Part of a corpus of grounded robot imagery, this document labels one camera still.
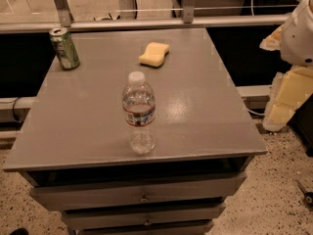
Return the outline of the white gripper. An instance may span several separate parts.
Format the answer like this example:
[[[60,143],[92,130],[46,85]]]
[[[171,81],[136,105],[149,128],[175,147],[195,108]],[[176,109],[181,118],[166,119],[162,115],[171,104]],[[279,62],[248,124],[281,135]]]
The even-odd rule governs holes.
[[[286,73],[276,73],[265,108],[263,127],[278,132],[313,94],[313,0],[302,0],[259,47],[281,49],[281,58],[295,65]]]

